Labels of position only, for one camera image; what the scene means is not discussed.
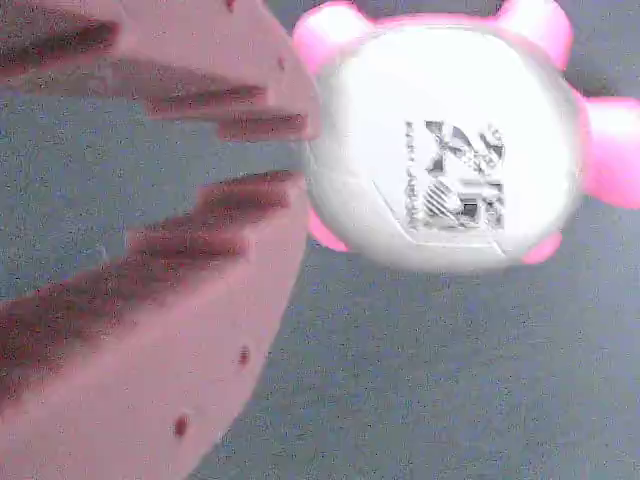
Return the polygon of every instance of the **white ball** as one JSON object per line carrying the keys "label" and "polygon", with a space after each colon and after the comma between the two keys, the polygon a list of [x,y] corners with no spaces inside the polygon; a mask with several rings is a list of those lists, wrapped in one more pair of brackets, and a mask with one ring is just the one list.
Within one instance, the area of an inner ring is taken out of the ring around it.
{"label": "white ball", "polygon": [[579,109],[545,58],[479,27],[387,28],[319,73],[305,168],[319,218],[391,267],[516,263],[581,194]]}

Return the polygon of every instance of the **printed graphic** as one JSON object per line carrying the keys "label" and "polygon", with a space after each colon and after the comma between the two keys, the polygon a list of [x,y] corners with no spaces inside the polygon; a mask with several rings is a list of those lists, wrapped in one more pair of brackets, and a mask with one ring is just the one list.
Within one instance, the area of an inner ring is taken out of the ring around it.
{"label": "printed graphic", "polygon": [[[417,151],[416,128],[426,129],[433,148]],[[446,122],[406,122],[406,140],[410,230],[503,228],[505,147],[496,128],[465,132]]]}

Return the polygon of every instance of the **pink plastic piece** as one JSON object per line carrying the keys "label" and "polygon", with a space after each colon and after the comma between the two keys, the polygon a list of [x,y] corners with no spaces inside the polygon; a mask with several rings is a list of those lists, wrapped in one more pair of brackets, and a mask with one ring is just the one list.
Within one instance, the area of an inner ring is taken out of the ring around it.
{"label": "pink plastic piece", "polygon": [[313,81],[260,0],[0,0],[0,86],[124,97],[228,140],[308,139]]}
{"label": "pink plastic piece", "polygon": [[179,480],[250,398],[306,244],[304,179],[206,189],[121,261],[0,307],[0,478]]}
{"label": "pink plastic piece", "polygon": [[556,232],[527,253],[527,255],[522,259],[522,262],[527,265],[544,263],[549,260],[554,253],[556,253],[556,250],[560,248],[561,244],[562,234],[560,232]]}
{"label": "pink plastic piece", "polygon": [[591,126],[585,190],[610,205],[640,208],[640,101],[585,99]]}
{"label": "pink plastic piece", "polygon": [[315,73],[349,43],[362,38],[374,25],[349,2],[327,2],[303,15],[293,30],[293,46]]}
{"label": "pink plastic piece", "polygon": [[552,0],[508,0],[495,17],[499,28],[525,37],[564,70],[571,56],[573,29],[566,14]]}
{"label": "pink plastic piece", "polygon": [[[330,60],[373,28],[395,28],[422,24],[489,24],[517,35],[545,52],[559,70],[569,62],[573,41],[571,24],[552,0],[508,0],[495,17],[417,14],[372,22],[346,2],[327,2],[309,11],[294,30],[294,46],[311,71]],[[640,102],[634,99],[585,99],[576,93],[585,112],[585,142],[588,150],[585,172],[587,193],[619,207],[640,208]],[[345,245],[311,215],[310,230],[323,245],[345,251]],[[557,233],[524,259],[538,263],[560,246]]]}

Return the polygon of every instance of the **red dot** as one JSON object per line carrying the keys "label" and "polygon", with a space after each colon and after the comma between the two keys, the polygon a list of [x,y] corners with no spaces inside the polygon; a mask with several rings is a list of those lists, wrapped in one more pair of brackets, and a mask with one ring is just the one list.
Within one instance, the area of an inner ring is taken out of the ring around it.
{"label": "red dot", "polygon": [[173,434],[178,438],[182,438],[187,434],[188,428],[189,417],[186,415],[180,415],[173,423]]}

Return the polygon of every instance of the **blue-gray background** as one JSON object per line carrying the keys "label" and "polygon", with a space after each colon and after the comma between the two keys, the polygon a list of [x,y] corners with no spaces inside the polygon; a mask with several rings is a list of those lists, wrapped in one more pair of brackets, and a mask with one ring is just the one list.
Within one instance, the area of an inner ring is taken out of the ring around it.
{"label": "blue-gray background", "polygon": [[[290,29],[322,2],[268,3]],[[640,97],[638,3],[560,3],[568,78]],[[378,17],[499,2],[358,4]],[[296,165],[286,145],[221,144],[123,102],[3,94],[0,109],[0,297],[119,255],[125,226],[186,209],[196,185]],[[471,278],[310,245],[254,398],[193,479],[640,478],[640,213],[587,200],[565,238],[543,266]]]}

